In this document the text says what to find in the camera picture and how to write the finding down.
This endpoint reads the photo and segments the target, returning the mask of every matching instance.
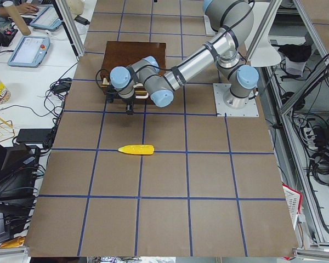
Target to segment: white desk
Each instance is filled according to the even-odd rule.
[[[96,2],[97,0],[86,0],[84,13],[81,16],[90,21]],[[32,36],[46,36],[43,30],[31,28],[31,31]],[[63,73],[77,62],[62,26],[53,32],[53,36],[57,36],[59,39],[63,38],[64,40],[51,39],[51,46],[46,57],[37,68],[10,67],[7,65],[7,61],[12,53],[0,54],[0,79],[12,94],[7,103],[0,105],[0,109],[12,105],[21,105],[34,109],[39,115],[44,115],[48,112],[44,108],[43,103],[50,84],[58,80]],[[22,34],[18,32],[10,47],[1,48],[0,50],[13,50],[21,37]],[[84,42],[86,34],[81,35],[81,38],[82,42]],[[73,78],[76,67],[77,65],[69,70],[63,77]],[[50,97],[50,99],[56,106],[61,104],[61,101],[54,96]],[[48,101],[47,106],[51,109],[54,107]],[[12,107],[0,111],[0,118],[3,118],[5,121],[11,120],[16,134],[21,128],[51,128],[54,125],[52,122],[52,114],[45,117],[38,117],[30,109],[21,107]],[[3,146],[12,146],[11,140],[6,140],[1,144]],[[47,159],[47,155],[41,157],[40,163],[46,166]],[[42,179],[37,179],[35,187],[40,189],[41,183]],[[27,231],[15,236],[25,236],[26,232]]]

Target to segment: metal post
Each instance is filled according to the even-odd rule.
[[[79,36],[66,0],[55,0],[53,1],[53,4],[59,19],[62,21],[62,25],[66,31],[74,53],[78,57],[84,56],[86,50]]]
[[[251,60],[253,53],[256,51],[257,46],[258,46],[262,36],[265,34],[265,31],[267,30],[270,20],[274,19],[275,14],[276,14],[281,2],[282,2],[282,0],[271,0],[263,18],[262,18],[261,24],[257,28],[256,34],[254,35],[254,37],[251,41],[250,47],[247,51],[246,59],[248,61]]]

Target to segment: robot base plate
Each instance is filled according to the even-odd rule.
[[[230,84],[214,83],[214,100],[217,117],[259,117],[255,99],[249,100],[244,108],[239,110],[229,107],[223,101],[224,93],[230,88]]]

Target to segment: keyboard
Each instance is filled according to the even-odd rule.
[[[48,10],[44,11],[43,14],[39,16],[39,18],[35,21],[36,24],[43,26],[52,26],[59,17],[54,8],[48,8]]]
[[[53,4],[53,0],[43,0],[41,4]]]

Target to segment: power strip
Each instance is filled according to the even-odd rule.
[[[305,140],[307,141],[306,144],[308,145],[308,148],[310,150],[317,151],[318,147],[316,147],[316,145],[315,145],[316,136],[315,136],[312,128],[304,127],[302,129],[302,132],[303,132]]]

